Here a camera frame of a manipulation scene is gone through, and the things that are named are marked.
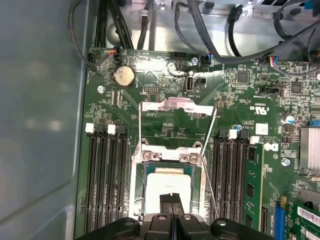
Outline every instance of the pcie slot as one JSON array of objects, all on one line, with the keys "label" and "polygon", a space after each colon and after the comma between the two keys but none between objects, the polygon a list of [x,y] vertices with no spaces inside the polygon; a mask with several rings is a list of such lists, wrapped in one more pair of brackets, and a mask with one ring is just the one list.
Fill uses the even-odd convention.
[{"label": "pcie slot", "polygon": [[267,234],[268,231],[268,208],[261,207],[261,225],[260,231],[264,234]]}]

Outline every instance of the integrated circuit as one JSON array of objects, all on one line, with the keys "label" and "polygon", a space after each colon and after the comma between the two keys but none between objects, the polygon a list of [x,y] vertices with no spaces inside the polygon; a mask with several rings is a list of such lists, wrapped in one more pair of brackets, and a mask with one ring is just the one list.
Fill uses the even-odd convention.
[{"label": "integrated circuit", "polygon": [[237,78],[238,78],[238,83],[247,84],[249,82],[249,73],[246,71],[239,71]]},{"label": "integrated circuit", "polygon": [[300,82],[300,81],[291,82],[291,93],[292,94],[302,94],[302,82]]}]

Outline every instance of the capacitor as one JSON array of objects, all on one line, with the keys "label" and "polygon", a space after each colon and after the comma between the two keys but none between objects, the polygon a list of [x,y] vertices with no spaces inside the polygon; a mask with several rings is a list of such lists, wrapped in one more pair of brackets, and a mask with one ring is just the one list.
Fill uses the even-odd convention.
[{"label": "capacitor", "polygon": [[285,115],[281,118],[281,123],[283,124],[293,124],[295,122],[295,118],[292,115]]},{"label": "capacitor", "polygon": [[135,71],[129,66],[118,67],[113,75],[113,79],[119,87],[127,89],[132,87],[136,82]]},{"label": "capacitor", "polygon": [[241,126],[241,125],[234,124],[234,125],[232,126],[232,129],[235,129],[235,130],[237,130],[238,132],[240,132],[240,131],[242,130],[242,126]]},{"label": "capacitor", "polygon": [[286,157],[282,158],[281,164],[282,164],[282,166],[287,167],[287,166],[290,165],[290,160],[288,158],[286,158]]}]

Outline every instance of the gray panel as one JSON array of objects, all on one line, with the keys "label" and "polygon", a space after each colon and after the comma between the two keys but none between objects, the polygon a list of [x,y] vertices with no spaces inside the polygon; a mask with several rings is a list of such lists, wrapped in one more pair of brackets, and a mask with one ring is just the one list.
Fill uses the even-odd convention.
[{"label": "gray panel", "polygon": [[[70,4],[1,1],[2,240],[73,238],[83,73],[68,34]],[[80,43],[92,36],[84,32],[89,9],[76,10]]]},{"label": "gray panel", "polygon": [[[129,28],[132,30],[132,42],[136,48],[141,28],[139,10],[144,7],[146,0],[132,0],[132,2],[132,5],[122,7],[121,10]],[[168,2],[168,0],[157,0],[157,2]],[[200,10],[204,13],[203,20],[211,35],[211,39],[220,55],[223,56],[233,55],[228,43],[227,34],[227,17],[233,6],[234,5],[232,4],[215,4],[213,10],[207,10],[204,9],[204,4],[200,5]],[[312,17],[311,10],[302,10],[302,12],[296,16],[289,15],[290,9],[296,7],[297,5],[289,6],[283,12],[284,20],[281,21],[281,23],[290,34],[299,32],[317,20],[317,18]],[[175,4],[173,4],[173,9],[170,11],[152,11],[149,31],[147,32],[144,43],[145,50],[192,52],[192,50],[180,41],[176,34],[174,26],[174,8]],[[283,39],[278,36],[273,21],[273,15],[279,8],[279,6],[255,6],[252,13],[253,17],[242,16],[239,21],[235,23],[234,40],[239,52],[243,56],[260,52],[277,45],[279,41],[283,41]],[[181,8],[179,25],[182,32],[192,44],[199,49],[206,51],[195,28],[194,21],[190,13],[186,11],[185,8]],[[108,25],[110,26],[113,21],[110,14],[108,17]],[[307,44],[308,38],[309,34],[301,37],[300,40]],[[115,43],[116,42],[113,41],[112,43],[109,43],[108,46],[112,47]],[[280,56],[281,59],[287,60],[302,60],[303,57],[299,49],[292,44],[283,50],[278,51],[276,55]]]}]

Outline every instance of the white label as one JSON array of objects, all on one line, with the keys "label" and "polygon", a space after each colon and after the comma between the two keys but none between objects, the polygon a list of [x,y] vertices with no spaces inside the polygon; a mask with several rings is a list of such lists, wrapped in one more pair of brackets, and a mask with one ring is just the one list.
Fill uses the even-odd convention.
[{"label": "white label", "polygon": [[271,151],[274,151],[274,152],[278,152],[279,151],[279,144],[278,143],[272,143],[272,144],[270,144],[270,143],[265,143],[264,144],[264,150],[266,150],[266,151],[269,151],[269,150],[271,150]]},{"label": "white label", "polygon": [[309,239],[309,240],[320,240],[319,237],[313,235],[311,232],[309,232],[309,231],[307,231],[307,230],[305,231],[305,236],[306,236],[306,238]]},{"label": "white label", "polygon": [[250,110],[254,110],[257,115],[267,115],[269,107],[264,106],[251,106]]},{"label": "white label", "polygon": [[320,217],[298,206],[298,215],[320,227]]}]

